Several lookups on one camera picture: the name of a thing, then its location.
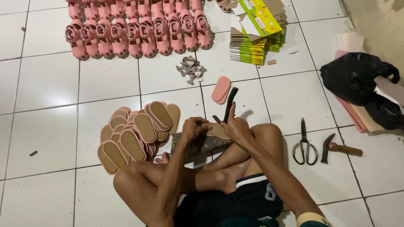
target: knee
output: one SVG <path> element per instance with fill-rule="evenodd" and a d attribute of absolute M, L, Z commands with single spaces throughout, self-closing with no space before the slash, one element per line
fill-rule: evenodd
<path fill-rule="evenodd" d="M 114 176 L 114 188 L 118 191 L 120 187 L 124 187 L 128 179 L 133 178 L 137 174 L 141 174 L 142 162 L 134 162 L 120 169 Z"/>
<path fill-rule="evenodd" d="M 264 136 L 274 136 L 274 137 L 282 137 L 282 132 L 278 126 L 274 124 L 258 124 L 251 127 L 253 135 L 256 137 L 257 135 Z"/>

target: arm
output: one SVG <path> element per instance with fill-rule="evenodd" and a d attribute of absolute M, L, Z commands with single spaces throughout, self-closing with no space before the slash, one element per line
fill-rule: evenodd
<path fill-rule="evenodd" d="M 255 141 L 255 138 L 250 134 L 248 123 L 241 118 L 234 118 L 235 109 L 236 104 L 233 103 L 227 124 L 221 123 L 221 126 L 227 135 L 244 148 L 257 162 L 276 189 L 276 193 L 291 208 L 296 218 L 306 212 L 324 216 L 295 176 Z"/>
<path fill-rule="evenodd" d="M 174 226 L 175 211 L 177 210 L 178 199 L 181 194 L 181 169 L 184 167 L 185 153 L 189 143 L 193 141 L 201 131 L 211 129 L 211 127 L 207 125 L 208 122 L 209 121 L 203 118 L 190 118 L 185 120 L 182 137 L 178 142 L 174 155 L 168 162 L 157 189 L 154 204 L 157 218 L 150 224 L 150 227 Z"/>

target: stack of cardboard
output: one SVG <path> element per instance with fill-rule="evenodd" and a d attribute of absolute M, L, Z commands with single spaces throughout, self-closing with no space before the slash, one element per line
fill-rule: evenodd
<path fill-rule="evenodd" d="M 283 47 L 285 10 L 280 0 L 231 0 L 230 59 L 264 64 L 265 51 Z"/>

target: black plastic bag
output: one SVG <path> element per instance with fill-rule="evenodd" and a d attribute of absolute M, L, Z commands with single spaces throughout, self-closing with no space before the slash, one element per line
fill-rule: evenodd
<path fill-rule="evenodd" d="M 377 76 L 400 80 L 398 69 L 380 58 L 366 53 L 347 53 L 320 69 L 324 86 L 341 99 L 358 106 L 372 102 Z"/>
<path fill-rule="evenodd" d="M 381 95 L 375 95 L 372 102 L 365 105 L 371 118 L 384 129 L 404 130 L 404 115 L 400 107 Z"/>

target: scissors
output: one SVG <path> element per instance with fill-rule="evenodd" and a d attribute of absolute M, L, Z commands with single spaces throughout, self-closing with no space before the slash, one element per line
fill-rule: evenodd
<path fill-rule="evenodd" d="M 292 155 L 293 155 L 294 160 L 295 160 L 299 165 L 303 165 L 305 162 L 307 162 L 308 165 L 312 166 L 312 165 L 314 165 L 314 164 L 317 162 L 317 159 L 318 159 L 318 152 L 317 152 L 317 149 L 314 147 L 314 145 L 313 145 L 313 144 L 310 144 L 309 141 L 307 140 L 307 136 L 306 136 L 306 124 L 305 124 L 305 122 L 304 122 L 304 118 L 302 118 L 301 127 L 302 127 L 302 139 L 300 140 L 299 143 L 296 143 L 296 145 L 293 147 Z M 306 152 L 306 160 L 305 160 L 305 158 L 304 158 L 303 143 L 307 143 L 307 147 L 306 147 L 306 150 L 307 150 L 307 152 Z M 298 146 L 300 146 L 300 151 L 302 152 L 303 162 L 298 162 L 298 161 L 296 160 L 296 157 L 295 157 L 296 149 L 297 149 Z M 316 154 L 316 159 L 315 159 L 314 162 L 312 162 L 312 163 L 309 163 L 309 149 L 310 149 L 310 147 L 313 148 L 314 153 Z"/>

